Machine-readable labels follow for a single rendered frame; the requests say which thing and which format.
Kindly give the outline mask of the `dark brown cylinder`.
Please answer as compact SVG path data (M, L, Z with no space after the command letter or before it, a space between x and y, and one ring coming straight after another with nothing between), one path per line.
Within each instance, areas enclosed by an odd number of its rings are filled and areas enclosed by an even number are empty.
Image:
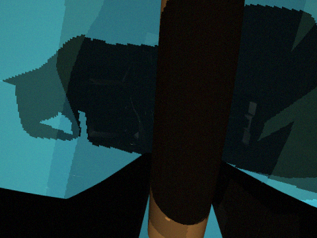
M203 238L237 72L245 0L161 0L149 238Z

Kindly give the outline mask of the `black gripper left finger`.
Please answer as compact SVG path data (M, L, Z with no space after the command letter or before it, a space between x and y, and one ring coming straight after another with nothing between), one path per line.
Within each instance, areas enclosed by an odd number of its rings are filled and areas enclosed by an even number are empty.
M0 238L139 238L152 158L144 153L67 199L0 187Z

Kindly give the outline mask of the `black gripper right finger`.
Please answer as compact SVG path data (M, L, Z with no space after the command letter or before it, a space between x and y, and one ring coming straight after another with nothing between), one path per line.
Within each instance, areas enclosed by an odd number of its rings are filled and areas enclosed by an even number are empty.
M222 238L317 238L317 208L220 161L212 202Z

